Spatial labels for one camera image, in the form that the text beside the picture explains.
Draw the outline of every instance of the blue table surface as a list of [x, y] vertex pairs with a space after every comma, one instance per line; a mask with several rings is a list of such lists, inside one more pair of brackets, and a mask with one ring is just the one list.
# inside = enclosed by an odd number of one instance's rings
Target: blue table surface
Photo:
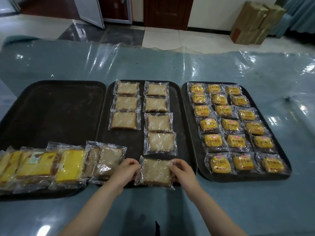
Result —
[[[44, 79], [236, 82], [245, 87], [289, 158], [285, 181], [214, 183], [203, 189], [249, 235], [314, 235], [313, 132], [285, 101], [296, 84], [314, 77], [310, 55], [229, 52], [189, 54], [63, 40], [11, 42], [0, 53], [0, 79], [18, 96]], [[98, 189], [59, 199], [0, 202], [0, 235], [56, 235]], [[185, 192], [159, 187], [126, 189], [116, 198], [100, 235], [209, 235]]]

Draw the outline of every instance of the black plastic tray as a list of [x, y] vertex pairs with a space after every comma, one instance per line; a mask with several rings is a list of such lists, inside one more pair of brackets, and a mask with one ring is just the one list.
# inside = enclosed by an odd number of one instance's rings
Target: black plastic tray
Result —
[[[108, 123], [110, 117], [110, 108], [112, 105], [112, 101], [114, 98], [113, 90], [115, 86], [115, 82], [111, 83], [108, 87], [105, 106], [103, 110], [103, 117], [100, 125], [100, 134], [97, 137], [97, 141], [102, 143], [112, 143], [119, 146], [127, 147], [127, 152], [125, 158], [134, 158], [139, 161], [141, 155], [143, 155], [144, 148], [144, 113], [142, 112], [143, 101], [144, 101], [144, 80], [122, 80], [122, 81], [130, 81], [130, 82], [138, 82], [140, 83], [140, 97], [141, 97], [141, 130], [108, 130]], [[167, 81], [151, 81], [150, 82], [167, 82]], [[173, 158], [180, 158], [185, 160], [194, 170], [197, 172], [197, 160], [195, 158], [194, 148], [192, 146], [191, 135], [189, 131], [185, 105], [183, 101], [183, 97], [181, 94], [180, 87], [173, 83], [169, 83], [169, 95], [170, 95], [170, 109], [173, 113], [173, 129], [176, 132], [177, 137], [177, 147], [178, 147], [178, 155], [166, 155], [166, 154], [151, 154], [146, 155], [145, 157], [156, 158], [156, 159], [165, 159], [171, 160]], [[133, 183], [129, 183], [127, 188], [135, 187]]]
[[[205, 84], [236, 84], [236, 83], [230, 83], [230, 82], [191, 82], [191, 83], [205, 83]], [[182, 88], [182, 94], [184, 98], [184, 103], [186, 107], [186, 113], [189, 121], [189, 127], [190, 132], [192, 135], [192, 141], [193, 141], [193, 147], [195, 149], [198, 168], [200, 173], [207, 178], [208, 180], [214, 181], [214, 182], [240, 182], [240, 181], [265, 181], [265, 180], [285, 180], [290, 177], [292, 173], [291, 164], [289, 162], [289, 159], [287, 158], [285, 152], [282, 150], [280, 144], [278, 143], [277, 139], [274, 137], [273, 132], [271, 131], [270, 127], [268, 126], [267, 122], [265, 121], [264, 117], [260, 113], [259, 109], [257, 108], [256, 104], [254, 103], [251, 96], [248, 94], [247, 90], [242, 87], [242, 93], [245, 95], [251, 106], [257, 109], [258, 115], [261, 119], [261, 121], [264, 123], [266, 128], [270, 131], [272, 134], [272, 139], [276, 145], [276, 149], [278, 151], [278, 154], [280, 157], [284, 160], [284, 162], [288, 165], [289, 168], [289, 175], [281, 175], [281, 174], [237, 174], [237, 175], [231, 175], [231, 174], [210, 174], [209, 170], [206, 168], [204, 164], [204, 158], [205, 158], [205, 152], [203, 151], [203, 148], [201, 146], [201, 139], [199, 138], [198, 133], [198, 127], [196, 124], [196, 117], [193, 111], [193, 108], [189, 102], [189, 96], [187, 93], [187, 83], [185, 83]]]
[[[0, 123], [0, 150], [13, 146], [46, 148], [48, 142], [85, 146], [96, 140], [106, 86], [97, 81], [44, 80], [31, 84]], [[0, 196], [2, 199], [59, 198], [77, 190]]]

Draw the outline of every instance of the hand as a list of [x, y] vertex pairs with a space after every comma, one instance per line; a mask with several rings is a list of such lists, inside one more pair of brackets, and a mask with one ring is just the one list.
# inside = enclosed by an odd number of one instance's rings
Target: hand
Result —
[[120, 195], [123, 192], [124, 186], [135, 178], [136, 173], [140, 168], [141, 165], [135, 159], [124, 159], [111, 178], [107, 181], [106, 185], [113, 186], [117, 190], [117, 195]]
[[184, 160], [173, 159], [172, 161], [175, 162], [175, 165], [170, 164], [169, 169], [175, 173], [188, 198], [192, 200], [194, 194], [198, 194], [202, 190], [194, 171]]

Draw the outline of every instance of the stacked cardboard boxes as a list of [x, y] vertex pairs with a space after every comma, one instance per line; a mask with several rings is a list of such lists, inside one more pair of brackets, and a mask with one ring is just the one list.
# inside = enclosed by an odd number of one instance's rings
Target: stacked cardboard boxes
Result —
[[261, 45], [285, 10], [274, 4], [246, 1], [236, 19], [230, 37], [235, 44]]

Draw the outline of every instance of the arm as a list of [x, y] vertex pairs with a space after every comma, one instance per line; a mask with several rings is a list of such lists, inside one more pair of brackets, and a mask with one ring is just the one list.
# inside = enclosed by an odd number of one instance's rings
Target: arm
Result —
[[134, 178], [141, 165], [135, 159], [127, 158], [115, 170], [111, 178], [99, 188], [59, 236], [97, 236], [104, 219], [116, 196]]
[[169, 168], [185, 190], [188, 198], [199, 210], [206, 226], [213, 236], [246, 236], [217, 203], [201, 188], [192, 168], [181, 159], [174, 159], [176, 165]]

